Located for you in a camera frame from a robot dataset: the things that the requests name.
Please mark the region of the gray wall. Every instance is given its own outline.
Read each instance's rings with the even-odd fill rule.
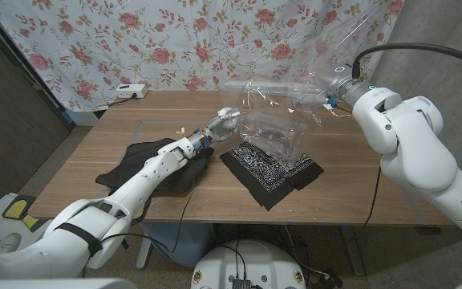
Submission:
[[[407,0],[390,37],[390,43],[402,42],[462,51],[462,1]],[[427,51],[385,51],[371,81],[404,99],[430,99],[444,118],[440,139],[462,169],[462,60]]]

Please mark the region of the wooden table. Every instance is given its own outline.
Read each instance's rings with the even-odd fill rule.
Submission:
[[[126,147],[165,137],[179,139],[203,128],[222,107],[218,92],[149,92],[145,99],[112,107],[72,153],[30,208],[36,218],[54,218],[73,201],[106,193],[95,178],[113,169]],[[380,155],[367,144],[352,118],[339,119],[319,111],[322,129],[306,153],[325,172],[301,191],[294,190],[271,211],[260,207],[231,174],[220,156],[240,144],[239,135],[212,144],[209,169],[198,181],[184,215],[186,222],[362,225],[374,194]],[[153,194],[145,221],[177,222],[188,199]],[[451,225],[440,211],[413,193],[404,193],[381,176],[374,213],[377,226]]]

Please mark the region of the floral curtain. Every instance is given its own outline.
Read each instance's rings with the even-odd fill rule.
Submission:
[[[318,57],[328,64],[351,61],[358,51],[387,42],[402,5],[403,0],[0,0],[0,23],[66,108],[91,112],[106,109],[121,83],[218,90],[238,76],[281,79],[294,63]],[[331,33],[338,27],[346,28],[345,38]],[[363,63],[367,75],[379,57]]]

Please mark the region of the black cloth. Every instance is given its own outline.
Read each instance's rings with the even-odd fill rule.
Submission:
[[[272,209],[294,189],[314,181],[323,169],[303,154],[295,161],[270,157],[258,147],[243,142],[221,155],[233,175],[254,199],[267,210]]]
[[[146,160],[157,156],[158,149],[172,142],[174,142],[173,139],[165,138],[128,146],[120,164],[111,172],[99,175],[95,182],[112,188],[110,193],[113,193],[138,173],[144,167]],[[183,168],[166,177],[156,187],[155,192],[183,193],[191,189],[194,180],[197,180],[207,168],[206,161],[212,154],[212,148],[200,149],[197,155],[192,160],[188,160]]]

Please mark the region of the table leg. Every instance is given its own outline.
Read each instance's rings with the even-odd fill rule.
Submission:
[[[361,254],[359,253],[358,240],[356,239],[354,229],[351,226],[340,226],[340,230],[342,231],[343,241],[346,244],[346,250],[351,260],[354,275],[359,277],[364,276],[365,269]]]
[[[142,239],[142,245],[140,246],[140,251],[138,252],[138,257],[136,258],[136,267],[138,269],[145,269],[148,265],[149,255],[152,251],[151,240],[144,238]]]

